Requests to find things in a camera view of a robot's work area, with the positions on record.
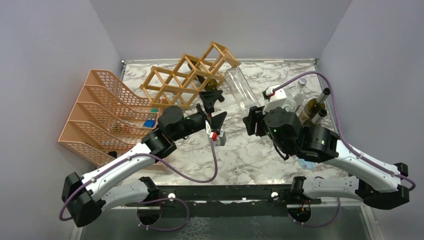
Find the dark green wine bottle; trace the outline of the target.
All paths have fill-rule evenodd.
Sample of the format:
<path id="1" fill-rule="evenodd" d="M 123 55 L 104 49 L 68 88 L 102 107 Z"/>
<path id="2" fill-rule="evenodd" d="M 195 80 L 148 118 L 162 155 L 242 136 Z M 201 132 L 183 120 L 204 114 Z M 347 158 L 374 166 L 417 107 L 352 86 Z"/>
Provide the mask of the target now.
<path id="1" fill-rule="evenodd" d="M 192 67 L 189 63 L 187 63 L 187 66 L 190 70 L 192 70 Z M 202 65 L 199 66 L 199 69 L 203 72 L 206 72 L 206 69 Z M 200 84 L 203 84 L 203 82 L 205 81 L 205 77 L 202 75 L 196 75 L 195 79 L 198 80 Z M 214 78 L 211 78 L 209 82 L 205 85 L 204 91 L 217 91 L 218 90 L 217 84 L 218 84 L 217 81 Z M 224 96 L 223 95 L 219 96 L 218 101 L 220 103 L 224 102 L 225 101 Z"/>

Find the tall clear glass bottle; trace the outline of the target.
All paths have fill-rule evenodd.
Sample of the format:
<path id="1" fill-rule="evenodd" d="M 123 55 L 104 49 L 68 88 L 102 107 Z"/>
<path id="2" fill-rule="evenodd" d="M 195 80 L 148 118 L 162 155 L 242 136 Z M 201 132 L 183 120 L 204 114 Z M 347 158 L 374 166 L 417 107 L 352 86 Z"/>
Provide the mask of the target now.
<path id="1" fill-rule="evenodd" d="M 241 110 L 241 115 L 247 117 L 250 108 L 258 107 L 259 102 L 242 70 L 238 66 L 229 68 L 224 74 L 224 79 Z"/>

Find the wooden wine rack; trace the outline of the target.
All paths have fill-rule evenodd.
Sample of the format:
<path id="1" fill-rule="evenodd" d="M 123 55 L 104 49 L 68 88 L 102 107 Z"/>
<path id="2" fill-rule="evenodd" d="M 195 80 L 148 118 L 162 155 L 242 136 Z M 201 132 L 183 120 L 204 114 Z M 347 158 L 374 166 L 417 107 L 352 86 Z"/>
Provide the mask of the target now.
<path id="1" fill-rule="evenodd" d="M 211 41 L 201 57 L 184 53 L 172 69 L 151 67 L 139 88 L 154 108 L 176 105 L 187 110 L 211 80 L 216 88 L 224 83 L 220 69 L 225 64 L 238 67 L 241 62 L 226 46 Z"/>

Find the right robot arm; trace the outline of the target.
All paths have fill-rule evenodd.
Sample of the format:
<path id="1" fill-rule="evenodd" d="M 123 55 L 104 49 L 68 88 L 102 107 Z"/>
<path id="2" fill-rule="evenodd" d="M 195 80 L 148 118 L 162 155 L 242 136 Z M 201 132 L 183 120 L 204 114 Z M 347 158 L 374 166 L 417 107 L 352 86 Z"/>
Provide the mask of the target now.
<path id="1" fill-rule="evenodd" d="M 410 190 L 401 184 L 408 176 L 402 162 L 384 163 L 344 144 L 339 135 L 326 127 L 302 126 L 298 116 L 277 107 L 263 113 L 253 106 L 243 123 L 249 136 L 267 136 L 277 149 L 307 162 L 339 168 L 349 176 L 315 179 L 295 177 L 288 190 L 289 199 L 300 204 L 322 197 L 347 198 L 380 210 L 391 210 L 410 201 Z"/>

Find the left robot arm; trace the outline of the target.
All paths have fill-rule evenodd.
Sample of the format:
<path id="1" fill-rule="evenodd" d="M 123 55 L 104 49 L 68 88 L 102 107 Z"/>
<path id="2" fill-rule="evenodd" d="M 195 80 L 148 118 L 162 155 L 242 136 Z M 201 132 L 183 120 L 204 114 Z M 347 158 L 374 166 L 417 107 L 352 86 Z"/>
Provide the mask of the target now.
<path id="1" fill-rule="evenodd" d="M 189 116 L 184 116 L 182 109 L 176 105 L 167 107 L 158 118 L 156 127 L 129 151 L 91 172 L 69 174 L 62 190 L 60 221 L 67 221 L 64 212 L 68 212 L 69 219 L 77 227 L 84 227 L 95 221 L 103 211 L 117 206 L 159 203 L 159 188 L 151 178 L 142 177 L 126 185 L 122 181 L 145 167 L 163 163 L 165 157 L 176 150 L 176 141 L 199 131 L 205 131 L 212 149 L 225 145 L 222 125 L 227 113 L 214 113 L 214 105 L 223 100 L 222 95 L 222 90 L 202 91 L 202 102 L 197 104 L 196 113 Z"/>

